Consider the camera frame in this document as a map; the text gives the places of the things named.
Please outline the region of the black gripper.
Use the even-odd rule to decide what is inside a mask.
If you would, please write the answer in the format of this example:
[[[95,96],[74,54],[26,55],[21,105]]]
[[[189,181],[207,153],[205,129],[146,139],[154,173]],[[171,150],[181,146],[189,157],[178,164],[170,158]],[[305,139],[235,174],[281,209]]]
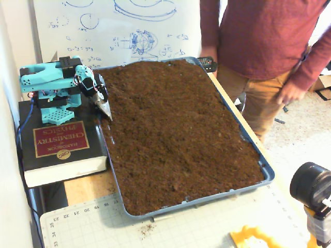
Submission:
[[[81,92],[83,92],[86,97],[92,98],[97,107],[112,121],[113,118],[108,102],[107,87],[105,86],[102,75],[96,73],[94,74],[94,79],[88,76],[81,82],[80,87]]]

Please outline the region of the person's right hand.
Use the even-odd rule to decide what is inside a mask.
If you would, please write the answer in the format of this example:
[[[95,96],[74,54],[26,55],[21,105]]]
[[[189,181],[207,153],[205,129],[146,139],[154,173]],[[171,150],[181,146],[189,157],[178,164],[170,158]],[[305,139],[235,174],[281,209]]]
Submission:
[[[213,60],[217,60],[217,48],[214,46],[203,46],[201,48],[200,57],[211,57]]]

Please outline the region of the person's left hand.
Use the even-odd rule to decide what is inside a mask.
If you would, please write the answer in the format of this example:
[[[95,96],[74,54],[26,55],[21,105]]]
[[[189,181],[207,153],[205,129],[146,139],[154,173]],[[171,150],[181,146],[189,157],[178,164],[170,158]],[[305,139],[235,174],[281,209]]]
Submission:
[[[287,105],[293,101],[301,100],[306,92],[306,90],[299,88],[293,82],[288,81],[282,87],[277,97],[277,103]]]

